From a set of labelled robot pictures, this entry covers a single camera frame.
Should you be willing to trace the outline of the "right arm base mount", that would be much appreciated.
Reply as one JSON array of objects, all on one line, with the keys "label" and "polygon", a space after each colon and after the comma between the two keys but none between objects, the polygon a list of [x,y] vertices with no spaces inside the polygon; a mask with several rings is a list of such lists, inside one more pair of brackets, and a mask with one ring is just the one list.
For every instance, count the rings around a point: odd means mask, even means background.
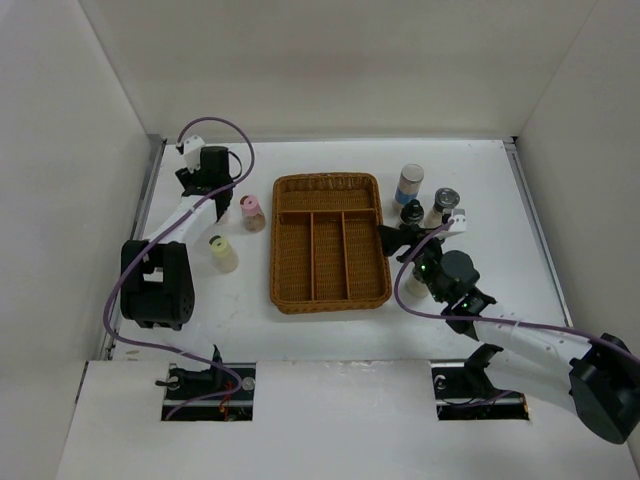
[{"label": "right arm base mount", "polygon": [[500,351],[499,347],[483,344],[465,360],[431,364],[439,420],[529,420],[524,395],[495,388],[485,372]]}]

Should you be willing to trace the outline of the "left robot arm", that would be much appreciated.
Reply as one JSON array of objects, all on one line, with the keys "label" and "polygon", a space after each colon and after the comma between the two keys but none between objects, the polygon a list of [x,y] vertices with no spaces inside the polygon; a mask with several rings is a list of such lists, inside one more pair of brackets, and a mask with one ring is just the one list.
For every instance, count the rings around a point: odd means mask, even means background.
[{"label": "left robot arm", "polygon": [[233,197],[231,188],[208,196],[235,181],[228,148],[186,147],[184,153],[186,165],[175,172],[182,187],[176,210],[151,237],[121,248],[122,270],[145,253],[120,287],[121,314],[142,329],[179,332],[191,319],[195,288],[188,247],[224,217]]}]

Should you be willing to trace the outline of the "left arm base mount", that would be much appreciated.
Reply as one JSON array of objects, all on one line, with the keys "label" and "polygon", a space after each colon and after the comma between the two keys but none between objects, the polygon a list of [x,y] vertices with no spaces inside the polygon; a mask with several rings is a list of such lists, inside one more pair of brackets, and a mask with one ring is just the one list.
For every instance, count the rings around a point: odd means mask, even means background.
[{"label": "left arm base mount", "polygon": [[256,392],[256,363],[225,363],[228,369],[207,366],[189,370],[171,364],[165,380],[161,420],[169,422],[252,421]]}]

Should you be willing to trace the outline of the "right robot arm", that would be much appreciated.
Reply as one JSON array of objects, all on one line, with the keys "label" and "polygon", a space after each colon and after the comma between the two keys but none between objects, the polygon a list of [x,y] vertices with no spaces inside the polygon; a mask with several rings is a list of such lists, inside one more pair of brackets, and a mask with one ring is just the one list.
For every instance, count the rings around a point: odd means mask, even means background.
[{"label": "right robot arm", "polygon": [[443,305],[436,318],[479,342],[466,360],[464,384],[483,396],[493,389],[529,395],[574,414],[599,438],[625,443],[639,424],[639,359],[619,338],[517,318],[477,286],[480,274],[459,250],[443,251],[445,238],[464,232],[462,214],[441,226],[377,228],[385,256]]}]

